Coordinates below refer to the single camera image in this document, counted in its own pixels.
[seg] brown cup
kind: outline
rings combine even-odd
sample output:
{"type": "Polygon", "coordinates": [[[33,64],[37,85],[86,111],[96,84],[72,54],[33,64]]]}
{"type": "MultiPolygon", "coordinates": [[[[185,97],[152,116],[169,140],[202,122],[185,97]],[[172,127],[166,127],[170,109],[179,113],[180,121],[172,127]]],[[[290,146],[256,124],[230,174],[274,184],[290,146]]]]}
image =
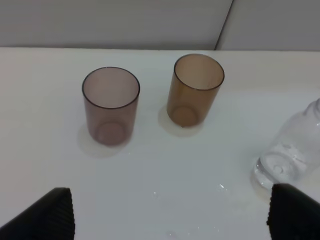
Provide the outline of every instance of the brown cup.
{"type": "Polygon", "coordinates": [[[203,54],[188,54],[174,64],[166,106],[170,119],[181,127],[202,123],[225,79],[221,65],[203,54]]]}
{"type": "Polygon", "coordinates": [[[89,73],[82,93],[91,137],[104,145],[118,145],[132,135],[140,84],[129,71],[103,67],[89,73]]]}

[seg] white wall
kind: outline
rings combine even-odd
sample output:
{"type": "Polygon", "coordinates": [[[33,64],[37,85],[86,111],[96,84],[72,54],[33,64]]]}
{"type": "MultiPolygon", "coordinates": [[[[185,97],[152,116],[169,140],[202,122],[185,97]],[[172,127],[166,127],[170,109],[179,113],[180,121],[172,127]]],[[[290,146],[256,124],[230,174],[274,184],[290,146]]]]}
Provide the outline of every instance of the white wall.
{"type": "Polygon", "coordinates": [[[320,0],[234,0],[217,49],[320,51],[320,0]]]}
{"type": "Polygon", "coordinates": [[[232,0],[0,0],[0,47],[213,49],[232,0]]]}

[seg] table surface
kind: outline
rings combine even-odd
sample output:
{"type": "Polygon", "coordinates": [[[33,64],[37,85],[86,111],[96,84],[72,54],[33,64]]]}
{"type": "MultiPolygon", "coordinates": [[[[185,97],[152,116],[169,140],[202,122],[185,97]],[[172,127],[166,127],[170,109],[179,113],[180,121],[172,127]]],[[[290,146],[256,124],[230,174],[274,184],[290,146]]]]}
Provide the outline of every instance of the table surface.
{"type": "MultiPolygon", "coordinates": [[[[173,66],[194,51],[0,48],[0,225],[54,187],[70,187],[76,240],[268,240],[254,162],[281,124],[320,96],[320,52],[196,51],[225,81],[205,122],[165,110],[173,66]],[[134,133],[94,142],[81,84],[116,66],[140,81],[134,133]]],[[[320,200],[320,174],[301,188],[320,200]]]]}

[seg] amber cup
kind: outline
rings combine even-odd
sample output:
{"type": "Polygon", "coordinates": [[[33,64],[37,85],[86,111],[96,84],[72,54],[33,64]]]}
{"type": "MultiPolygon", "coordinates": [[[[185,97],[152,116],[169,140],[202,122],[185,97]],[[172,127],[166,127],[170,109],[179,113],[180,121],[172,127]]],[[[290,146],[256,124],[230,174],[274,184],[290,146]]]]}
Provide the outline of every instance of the amber cup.
{"type": "Polygon", "coordinates": [[[203,54],[180,57],[174,65],[166,106],[170,119],[181,127],[202,123],[225,79],[221,65],[203,54]]]}

